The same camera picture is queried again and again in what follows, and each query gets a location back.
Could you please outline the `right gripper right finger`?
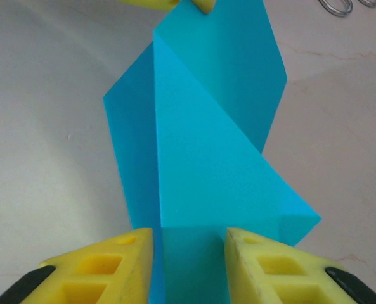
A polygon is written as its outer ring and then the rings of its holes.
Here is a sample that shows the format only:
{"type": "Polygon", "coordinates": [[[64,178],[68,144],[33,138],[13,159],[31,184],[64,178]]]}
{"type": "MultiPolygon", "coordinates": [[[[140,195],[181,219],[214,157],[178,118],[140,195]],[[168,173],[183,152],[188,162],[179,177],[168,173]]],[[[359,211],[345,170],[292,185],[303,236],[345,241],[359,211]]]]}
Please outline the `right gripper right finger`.
{"type": "Polygon", "coordinates": [[[236,227],[225,240],[232,303],[376,303],[376,292],[341,264],[236,227]]]}

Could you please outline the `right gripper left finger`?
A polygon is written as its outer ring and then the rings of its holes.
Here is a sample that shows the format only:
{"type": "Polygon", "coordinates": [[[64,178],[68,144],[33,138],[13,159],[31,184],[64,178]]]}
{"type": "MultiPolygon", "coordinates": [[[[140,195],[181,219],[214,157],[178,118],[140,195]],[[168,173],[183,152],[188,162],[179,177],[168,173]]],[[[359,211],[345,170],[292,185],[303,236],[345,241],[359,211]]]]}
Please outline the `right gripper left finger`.
{"type": "Polygon", "coordinates": [[[54,256],[0,295],[0,303],[148,303],[153,231],[139,228],[54,256]]]}

